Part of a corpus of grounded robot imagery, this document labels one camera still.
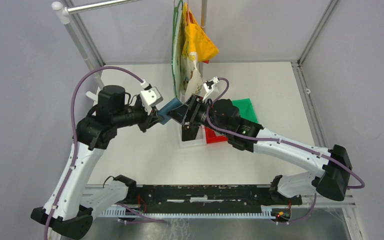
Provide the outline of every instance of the yellow cloth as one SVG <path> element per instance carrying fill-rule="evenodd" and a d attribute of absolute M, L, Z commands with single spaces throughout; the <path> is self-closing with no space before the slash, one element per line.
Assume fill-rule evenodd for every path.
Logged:
<path fill-rule="evenodd" d="M 182 55 L 184 57 L 189 57 L 190 53 L 196 52 L 198 55 L 198 62 L 208 61 L 214 58 L 219 53 L 219 50 L 205 34 L 201 26 L 198 25 L 197 20 L 190 10 L 188 17 L 188 7 L 188 4 L 185 3 L 182 11 L 185 34 Z"/>

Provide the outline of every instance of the white floor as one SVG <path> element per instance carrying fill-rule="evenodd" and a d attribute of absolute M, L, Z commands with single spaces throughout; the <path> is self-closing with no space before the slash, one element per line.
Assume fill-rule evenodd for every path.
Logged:
<path fill-rule="evenodd" d="M 160 107 L 174 97 L 170 64 L 124 65 L 157 87 L 164 97 Z M 313 145 L 290 62 L 211 63 L 204 78 L 230 81 L 225 98 L 250 98 L 258 121 L 285 137 Z M 106 70 L 106 85 L 121 85 L 132 95 L 141 88 L 129 75 Z M 180 148 L 177 123 L 155 125 L 146 133 L 137 126 L 121 128 L 97 163 L 88 184 L 102 184 L 108 176 L 125 175 L 138 184 L 215 185 L 269 184 L 276 175 L 304 170 L 278 158 L 234 149 L 227 142 Z"/>

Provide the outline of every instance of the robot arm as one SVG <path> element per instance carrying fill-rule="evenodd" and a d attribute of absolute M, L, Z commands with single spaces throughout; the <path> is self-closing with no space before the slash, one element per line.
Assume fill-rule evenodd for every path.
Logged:
<path fill-rule="evenodd" d="M 128 196 L 129 188 L 136 182 L 124 177 L 116 177 L 110 185 L 98 193 L 82 198 L 92 171 L 107 149 L 110 140 L 117 135 L 117 129 L 138 125 L 142 132 L 162 121 L 155 105 L 163 100 L 155 87 L 143 86 L 140 97 L 133 106 L 125 104 L 125 89 L 117 85 L 105 86 L 98 94 L 98 104 L 93 106 L 85 118 L 76 126 L 78 153 L 74 166 L 74 144 L 67 164 L 55 190 L 43 207 L 33 209 L 31 218 L 43 225 L 53 209 L 49 226 L 57 233 L 71 239 L 81 239 L 89 230 L 93 220 L 114 203 Z M 57 192 L 71 169 L 70 177 L 54 206 Z"/>
<path fill-rule="evenodd" d="M 168 112 L 182 125 L 204 125 L 228 138 L 228 143 L 238 150 L 268 154 L 308 172 L 293 176 L 276 176 L 271 183 L 273 196 L 291 198 L 296 195 L 320 195 L 335 201 L 343 201 L 350 174 L 330 158 L 351 170 L 345 148 L 333 149 L 310 146 L 278 135 L 258 123 L 241 118 L 239 109 L 229 99 L 214 104 L 205 103 L 192 95 L 185 104 Z"/>
<path fill-rule="evenodd" d="M 210 81 L 205 88 L 207 92 L 214 89 L 211 82 L 214 84 Z M 324 156 L 334 158 L 351 169 L 345 148 L 338 145 L 333 149 L 315 147 L 280 136 L 260 124 L 241 118 L 239 109 L 229 99 L 211 104 L 211 101 L 204 103 L 202 97 L 192 95 L 184 104 L 172 100 L 158 111 L 156 104 L 162 101 L 162 96 L 149 84 L 144 83 L 143 88 L 133 106 L 125 105 L 125 89 L 121 86 L 108 85 L 99 92 L 98 104 L 76 126 L 78 154 L 75 165 L 70 164 L 74 157 L 72 145 L 67 165 L 54 192 L 43 207 L 33 210 L 33 220 L 45 225 L 51 209 L 54 209 L 49 226 L 63 236 L 80 239 L 88 232 L 93 220 L 111 205 L 134 199 L 135 196 L 130 193 L 135 192 L 136 182 L 124 176 L 116 177 L 110 185 L 90 197 L 82 198 L 82 194 L 96 163 L 110 140 L 117 135 L 118 128 L 138 125 L 142 132 L 146 132 L 157 123 L 166 123 L 168 117 L 183 126 L 204 125 L 213 129 L 228 137 L 228 143 L 238 150 L 268 154 L 308 171 L 293 176 L 276 176 L 269 189 L 274 200 L 283 201 L 316 192 L 332 200 L 344 199 L 350 174 Z M 69 169 L 71 175 L 58 205 L 54 206 L 57 192 Z"/>

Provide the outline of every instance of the horizontal bar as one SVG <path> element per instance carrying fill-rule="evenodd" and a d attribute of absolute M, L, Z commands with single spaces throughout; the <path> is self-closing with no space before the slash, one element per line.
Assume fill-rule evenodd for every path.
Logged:
<path fill-rule="evenodd" d="M 309 208 L 314 201 L 314 196 L 302 196 L 302 204 L 301 205 L 292 205 L 293 209 L 307 209 Z M 346 195 L 343 201 L 334 201 L 330 200 L 321 195 L 317 195 L 317 201 L 315 202 L 315 208 L 355 208 L 356 204 L 354 203 L 354 199 L 352 195 Z M 272 209 L 282 209 L 285 208 L 284 205 L 271 205 Z"/>
<path fill-rule="evenodd" d="M 66 12 L 68 14 L 77 14 L 89 10 L 94 10 L 94 9 L 101 9 L 101 8 L 106 8 L 106 7 L 111 7 L 119 4 L 127 4 L 127 3 L 132 3 L 136 2 L 139 0 L 110 0 L 110 1 L 100 1 L 100 2 L 94 2 L 94 3 L 89 3 L 85 5 L 80 5 L 80 6 L 73 6 L 73 7 L 67 7 Z"/>

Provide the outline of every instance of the blue object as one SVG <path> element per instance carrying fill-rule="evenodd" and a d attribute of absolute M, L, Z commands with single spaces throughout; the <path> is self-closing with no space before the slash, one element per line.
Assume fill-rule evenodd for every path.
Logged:
<path fill-rule="evenodd" d="M 174 97 L 171 101 L 169 101 L 165 106 L 163 106 L 159 111 L 158 115 L 163 117 L 164 119 L 160 122 L 160 124 L 166 124 L 171 117 L 167 116 L 167 113 L 173 109 L 180 107 L 182 103 L 179 101 L 177 97 Z"/>

